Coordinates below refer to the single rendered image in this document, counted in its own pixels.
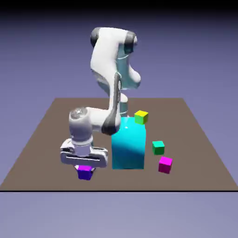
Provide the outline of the small green cube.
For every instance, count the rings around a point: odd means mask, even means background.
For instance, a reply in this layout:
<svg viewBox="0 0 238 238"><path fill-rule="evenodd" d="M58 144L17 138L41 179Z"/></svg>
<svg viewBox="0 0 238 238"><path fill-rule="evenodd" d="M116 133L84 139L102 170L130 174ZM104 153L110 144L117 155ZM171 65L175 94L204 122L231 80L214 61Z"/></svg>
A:
<svg viewBox="0 0 238 238"><path fill-rule="evenodd" d="M153 141L152 151L154 155L163 155L165 152L165 145L163 141Z"/></svg>

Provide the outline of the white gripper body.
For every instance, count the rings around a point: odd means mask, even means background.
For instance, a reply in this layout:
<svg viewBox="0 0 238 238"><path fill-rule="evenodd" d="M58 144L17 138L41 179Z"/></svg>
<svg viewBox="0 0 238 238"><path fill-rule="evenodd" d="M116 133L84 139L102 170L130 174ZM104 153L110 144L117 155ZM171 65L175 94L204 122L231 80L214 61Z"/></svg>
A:
<svg viewBox="0 0 238 238"><path fill-rule="evenodd" d="M86 165L105 168L108 163L108 150L92 144L77 145L66 139L60 147L61 162L66 165Z"/></svg>

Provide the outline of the small magenta cube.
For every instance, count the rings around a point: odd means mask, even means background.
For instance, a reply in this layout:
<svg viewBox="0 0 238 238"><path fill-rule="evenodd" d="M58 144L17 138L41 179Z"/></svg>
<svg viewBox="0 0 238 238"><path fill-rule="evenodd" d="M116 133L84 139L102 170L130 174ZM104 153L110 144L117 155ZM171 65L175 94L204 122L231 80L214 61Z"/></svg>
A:
<svg viewBox="0 0 238 238"><path fill-rule="evenodd" d="M172 162L173 162L172 158L161 157L160 160L159 160L158 171L162 172L162 173L169 174L170 171L171 171Z"/></svg>

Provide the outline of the small purple cube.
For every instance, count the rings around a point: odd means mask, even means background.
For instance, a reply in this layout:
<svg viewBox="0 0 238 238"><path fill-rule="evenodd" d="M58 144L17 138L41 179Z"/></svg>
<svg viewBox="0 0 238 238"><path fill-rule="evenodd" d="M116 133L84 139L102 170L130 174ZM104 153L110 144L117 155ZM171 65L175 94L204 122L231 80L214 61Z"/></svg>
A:
<svg viewBox="0 0 238 238"><path fill-rule="evenodd" d="M81 180L90 180L92 178L94 168L88 165L76 165L75 166L78 178Z"/></svg>

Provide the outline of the large cyan box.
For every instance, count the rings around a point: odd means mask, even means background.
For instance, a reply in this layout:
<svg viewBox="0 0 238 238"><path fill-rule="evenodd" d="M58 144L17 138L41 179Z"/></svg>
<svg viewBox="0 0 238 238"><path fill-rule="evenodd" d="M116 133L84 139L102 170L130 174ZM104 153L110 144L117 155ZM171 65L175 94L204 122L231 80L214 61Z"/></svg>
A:
<svg viewBox="0 0 238 238"><path fill-rule="evenodd" d="M144 169L145 125L135 123L134 117L122 117L120 129L111 139L112 169Z"/></svg>

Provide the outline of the small yellow cube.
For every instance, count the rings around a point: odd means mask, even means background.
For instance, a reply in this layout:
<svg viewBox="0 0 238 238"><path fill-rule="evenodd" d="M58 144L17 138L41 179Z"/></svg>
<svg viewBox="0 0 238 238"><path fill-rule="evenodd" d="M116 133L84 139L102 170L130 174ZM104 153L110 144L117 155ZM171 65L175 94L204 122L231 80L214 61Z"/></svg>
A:
<svg viewBox="0 0 238 238"><path fill-rule="evenodd" d="M134 114L135 123L144 125L148 121L148 112L139 110Z"/></svg>

